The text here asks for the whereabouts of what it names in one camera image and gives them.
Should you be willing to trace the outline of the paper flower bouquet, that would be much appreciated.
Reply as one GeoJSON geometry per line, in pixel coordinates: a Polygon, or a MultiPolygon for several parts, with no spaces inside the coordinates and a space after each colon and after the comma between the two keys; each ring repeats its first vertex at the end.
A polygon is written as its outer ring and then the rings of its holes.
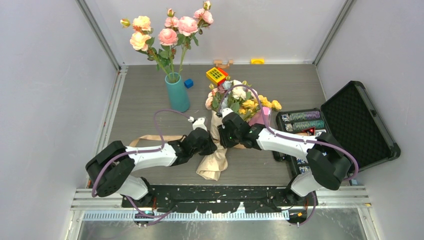
{"type": "Polygon", "coordinates": [[[218,181],[221,173],[227,169],[227,147],[224,136],[219,133],[219,126],[227,114],[237,115],[242,122],[249,125],[270,122],[272,112],[282,109],[277,100],[269,100],[258,94],[247,81],[225,80],[219,86],[209,86],[210,92],[205,107],[211,110],[210,133],[217,150],[203,158],[196,173],[206,180],[218,181]]]}

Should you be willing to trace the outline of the teal ceramic vase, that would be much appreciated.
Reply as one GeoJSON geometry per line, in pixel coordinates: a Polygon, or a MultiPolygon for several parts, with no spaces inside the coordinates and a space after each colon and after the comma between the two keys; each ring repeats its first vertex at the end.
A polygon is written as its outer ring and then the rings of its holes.
{"type": "Polygon", "coordinates": [[[170,73],[165,77],[165,84],[171,108],[186,112],[190,108],[190,100],[181,76],[176,72],[170,73]]]}

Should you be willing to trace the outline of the tan satin ribbon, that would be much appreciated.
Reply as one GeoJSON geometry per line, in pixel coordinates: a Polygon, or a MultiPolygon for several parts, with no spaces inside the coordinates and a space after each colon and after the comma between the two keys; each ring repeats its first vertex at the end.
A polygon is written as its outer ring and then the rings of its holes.
{"type": "Polygon", "coordinates": [[[184,139],[183,135],[143,135],[134,139],[129,146],[136,147],[140,140],[169,142],[184,139]]]}

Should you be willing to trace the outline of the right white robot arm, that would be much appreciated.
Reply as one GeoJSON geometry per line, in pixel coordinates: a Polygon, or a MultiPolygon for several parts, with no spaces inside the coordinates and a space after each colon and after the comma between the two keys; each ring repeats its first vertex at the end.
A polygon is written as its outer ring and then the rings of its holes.
{"type": "Polygon", "coordinates": [[[353,164],[348,152],[329,133],[301,136],[260,123],[249,125],[229,108],[217,116],[221,118],[218,132],[224,148],[242,145],[247,149],[283,153],[307,163],[309,170],[295,176],[282,194],[291,205],[299,205],[309,193],[320,188],[338,190],[353,164]]]}

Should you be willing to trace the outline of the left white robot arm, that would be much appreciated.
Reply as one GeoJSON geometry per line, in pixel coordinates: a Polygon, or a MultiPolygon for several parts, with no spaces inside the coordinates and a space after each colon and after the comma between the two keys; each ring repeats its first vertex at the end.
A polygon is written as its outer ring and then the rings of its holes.
{"type": "Polygon", "coordinates": [[[178,166],[194,155],[208,156],[217,149],[210,132],[201,127],[159,146],[131,147],[120,140],[113,141],[85,166],[93,184],[91,195],[103,198],[118,193],[148,207],[154,199],[151,187],[145,178],[135,177],[132,172],[178,166]]]}

